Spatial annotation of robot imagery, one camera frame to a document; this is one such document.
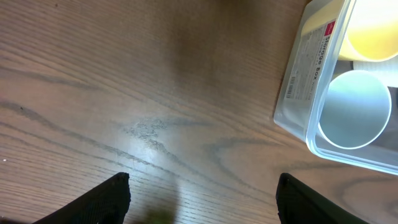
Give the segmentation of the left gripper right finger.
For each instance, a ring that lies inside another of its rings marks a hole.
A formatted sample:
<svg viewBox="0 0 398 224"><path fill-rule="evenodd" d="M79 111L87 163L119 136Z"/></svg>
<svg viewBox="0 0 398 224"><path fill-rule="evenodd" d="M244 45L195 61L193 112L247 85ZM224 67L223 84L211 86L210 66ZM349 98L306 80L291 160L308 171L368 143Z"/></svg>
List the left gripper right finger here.
<svg viewBox="0 0 398 224"><path fill-rule="evenodd" d="M367 224L289 173L280 175L275 198L281 224Z"/></svg>

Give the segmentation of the grey-blue plastic cup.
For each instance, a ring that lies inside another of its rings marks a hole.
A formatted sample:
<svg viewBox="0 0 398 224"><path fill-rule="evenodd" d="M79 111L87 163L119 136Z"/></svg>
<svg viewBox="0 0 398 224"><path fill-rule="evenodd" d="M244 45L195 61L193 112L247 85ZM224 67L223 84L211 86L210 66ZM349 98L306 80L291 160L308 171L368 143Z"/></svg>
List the grey-blue plastic cup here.
<svg viewBox="0 0 398 224"><path fill-rule="evenodd" d="M318 133L341 149L371 144L385 130L392 111L388 87L365 70L351 70L330 82Z"/></svg>

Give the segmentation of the yellow plastic cup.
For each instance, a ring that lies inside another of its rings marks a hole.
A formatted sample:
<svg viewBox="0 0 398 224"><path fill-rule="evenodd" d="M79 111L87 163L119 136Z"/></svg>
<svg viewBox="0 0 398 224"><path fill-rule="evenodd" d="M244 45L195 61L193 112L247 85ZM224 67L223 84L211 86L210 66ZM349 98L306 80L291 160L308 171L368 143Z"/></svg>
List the yellow plastic cup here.
<svg viewBox="0 0 398 224"><path fill-rule="evenodd" d="M298 51L318 47L335 32L345 34L339 60L383 62L397 56L397 0L358 0L347 11L348 23L339 27L344 3L328 1L305 21Z"/></svg>

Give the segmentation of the white plastic cup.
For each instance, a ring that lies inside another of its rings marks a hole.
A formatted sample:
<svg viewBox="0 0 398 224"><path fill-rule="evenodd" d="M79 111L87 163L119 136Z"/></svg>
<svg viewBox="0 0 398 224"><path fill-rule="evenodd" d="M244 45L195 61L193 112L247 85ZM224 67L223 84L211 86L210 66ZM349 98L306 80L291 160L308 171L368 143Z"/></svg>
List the white plastic cup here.
<svg viewBox="0 0 398 224"><path fill-rule="evenodd" d="M397 88L398 86L398 64L397 56L382 62L353 62L354 70L366 70L373 73L383 84Z"/></svg>

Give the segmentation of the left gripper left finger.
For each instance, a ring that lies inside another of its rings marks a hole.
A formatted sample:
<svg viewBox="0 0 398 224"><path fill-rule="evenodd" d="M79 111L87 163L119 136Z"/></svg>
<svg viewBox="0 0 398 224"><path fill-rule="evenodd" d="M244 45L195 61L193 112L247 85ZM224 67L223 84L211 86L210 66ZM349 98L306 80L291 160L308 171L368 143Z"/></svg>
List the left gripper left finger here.
<svg viewBox="0 0 398 224"><path fill-rule="evenodd" d="M129 174L119 172L34 224L123 223L130 202Z"/></svg>

